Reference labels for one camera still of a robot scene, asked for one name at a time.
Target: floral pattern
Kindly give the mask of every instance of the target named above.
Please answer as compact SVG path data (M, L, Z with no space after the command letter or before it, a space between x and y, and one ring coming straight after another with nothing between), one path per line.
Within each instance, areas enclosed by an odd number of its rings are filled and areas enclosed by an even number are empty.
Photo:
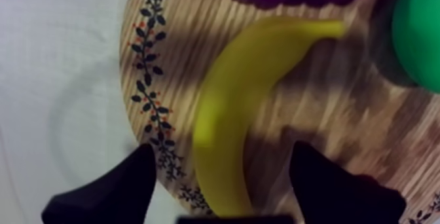
M135 53L133 67L142 71L142 79L136 81L137 94L131 96L131 101L141 103L141 115L148 115L149 121L144 127L144 132L149 135L149 142L156 151L156 165L159 170L164 170L166 180L174 181L183 179L187 174L183 171L181 163L183 157L176 153L176 142L172 139L175 127L169 122L168 117L173 110L160 102L160 91L151 90L155 78L165 74L160 66L160 53L155 51L155 46L167 37L165 31L157 28L166 25L162 12L162 2L165 0L145 0L145 5L139 13L143 20L133 24L136 32L134 42L127 43ZM202 210L205 214L212 214L200 188L188 188L181 185L179 199L186 200L193 210Z

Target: wood grain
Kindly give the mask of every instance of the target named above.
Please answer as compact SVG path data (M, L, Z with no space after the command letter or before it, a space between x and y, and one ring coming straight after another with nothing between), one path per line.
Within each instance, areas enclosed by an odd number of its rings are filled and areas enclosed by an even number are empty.
M390 41L394 1L258 10L232 0L167 0L163 5L167 23L160 28L167 39L154 49L161 54L157 64L165 74L149 89L161 91L160 101L174 111L168 119L177 129L172 137L177 154L185 157L187 176L169 181L159 171L162 184L176 197L182 184L197 185L191 131L198 87L235 35L273 15L339 18L350 26L348 36L316 44L262 103L249 130L244 172L252 203L261 214L290 213L301 219L286 169L293 141L303 139L351 173L369 174L401 191L409 205L402 223L427 210L440 190L440 99L414 86L395 58ZM143 131L149 116L141 115L141 104L130 99L142 77L133 67L135 54L127 42L136 38L132 24L143 19L139 8L144 3L128 0L120 40L124 101L141 143L149 139ZM188 202L182 204L189 208Z

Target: wooden cutting board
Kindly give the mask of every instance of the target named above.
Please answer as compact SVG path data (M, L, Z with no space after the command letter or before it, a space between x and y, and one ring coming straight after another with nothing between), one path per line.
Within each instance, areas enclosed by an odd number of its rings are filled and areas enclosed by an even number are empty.
M192 213L210 214L194 174L191 132L212 62L259 18L338 18L350 27L348 36L316 44L261 105L244 151L252 203L259 214L301 220L286 170L292 142L302 139L351 173L401 191L409 206L403 223L424 216L432 223L440 210L440 99L414 86L395 58L394 2L259 10L233 0L128 0L122 91L138 142L156 150L160 182Z

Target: black leaf design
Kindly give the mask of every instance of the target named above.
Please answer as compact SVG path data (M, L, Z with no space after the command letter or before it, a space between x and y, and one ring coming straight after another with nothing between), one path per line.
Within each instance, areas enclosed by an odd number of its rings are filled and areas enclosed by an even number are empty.
M174 146L175 142L172 141L172 140L165 140L165 145L167 145L167 146Z
M136 34L139 37L145 37L145 33L143 32L143 30L141 28L136 28Z
M156 19L157 19L157 22L158 22L160 25L165 26L166 21L165 21L165 18L164 18L162 15L159 14L159 15L156 17Z
M144 74L143 80L147 86L151 86L151 75L149 73Z
M205 198L203 197L203 194L200 192L200 188L191 189L188 188L186 185L183 185L180 188L180 199L185 199L189 204L191 205L192 209L200 209L205 211L205 214L211 215L212 210L209 207L208 203L206 202Z
M138 96L138 95L134 95L134 96L132 96L132 100L134 102L140 102L142 100L142 98L140 96Z
M159 132L157 134L157 138L159 139L159 141L164 141L164 138L165 138L164 133L163 132Z
M146 61L146 62L152 62L152 61L156 60L156 58L157 58L157 55L156 55L156 54L148 54L148 55L145 57L145 61Z
M155 105L155 102L153 100L158 96L156 92L150 92L149 95L146 92L147 87L150 87L153 81L154 75L152 75L152 73L154 73L155 75L163 74L163 70L159 67L152 67L150 72L150 66L146 64L147 62L155 61L158 58L156 54L148 54L148 50L154 47L160 40L163 40L166 37L166 34L164 32L154 34L153 31L156 23L160 25L166 24L166 19L163 17L163 15L159 14L163 11L161 4L162 1L163 0L145 0L147 8L140 9L140 13L143 16L148 17L146 21L147 27L136 28L136 34L138 37L141 37L142 43L140 45L131 46L132 50L139 53L139 55L142 57L141 62L136 62L136 67L143 72L143 81L138 81L136 83L137 89L142 92L142 94L147 99L142 109L144 111L153 110L156 112L156 114L150 116L151 124L145 126L144 131L150 134L150 142L153 147L155 147L157 156L157 168L159 170L164 170L166 174L166 179L172 181L186 176L186 173L182 171L181 167L181 161L183 160L183 157L177 155L174 149L174 141L164 141L165 136L162 129L172 128L171 124L167 122L161 122L160 120L159 115L165 113L166 108L160 108ZM194 191L194 196L199 194L200 191ZM199 208L200 206L203 206L201 205L202 203L203 201L195 202L192 205L194 205L195 208Z
M167 108L165 108L165 107L159 107L159 108L157 109L157 111L158 111L159 113L162 113L162 114L167 114L168 112L170 112L170 110L167 109Z
M132 49L133 49L134 51L136 51L137 53L141 53L141 52L142 52L142 48L141 48L139 45L135 45L135 44L133 44L133 45L132 45Z
M425 220L427 220L427 219L429 219L430 217L431 217L431 213L428 213L428 214L425 214L425 215L423 215L423 220L425 221Z
M145 132L151 132L152 129L153 129L153 126L151 126L151 124L148 124L147 126L145 126L145 128L143 130Z
M157 41L160 41L160 40L165 39L165 37L166 37L166 33L164 33L163 31L161 31L160 33L157 33L157 35L156 35L156 40L157 40Z
M151 104L150 103L146 103L143 107L142 110L144 110L144 112L147 112L148 110L151 109Z
M172 128L171 125L170 125L170 123L168 123L168 122L166 122L166 121L162 122L161 125L162 125L162 127L165 128L165 129L171 129L171 128Z
M160 67L158 67L158 66L154 66L153 67L153 73L156 73L157 75L163 75L164 74L163 70Z
M148 28L153 28L156 24L156 20L154 18L150 18L147 22Z
M140 92L145 92L145 86L142 84L141 81L136 81L136 86Z
M159 145L159 144L160 144L160 142L159 142L157 139L155 139L155 138L150 138L150 142L151 142L153 145Z
M141 9L141 14L143 16L148 16L148 17L151 16L151 12L148 9Z

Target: toy banana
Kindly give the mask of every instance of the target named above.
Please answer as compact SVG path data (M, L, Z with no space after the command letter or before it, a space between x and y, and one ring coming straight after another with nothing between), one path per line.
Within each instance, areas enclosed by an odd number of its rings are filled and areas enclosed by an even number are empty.
M253 214L243 147L263 98L317 40L343 33L337 20L265 18L241 32L213 63L198 101L193 155L202 193L219 217Z

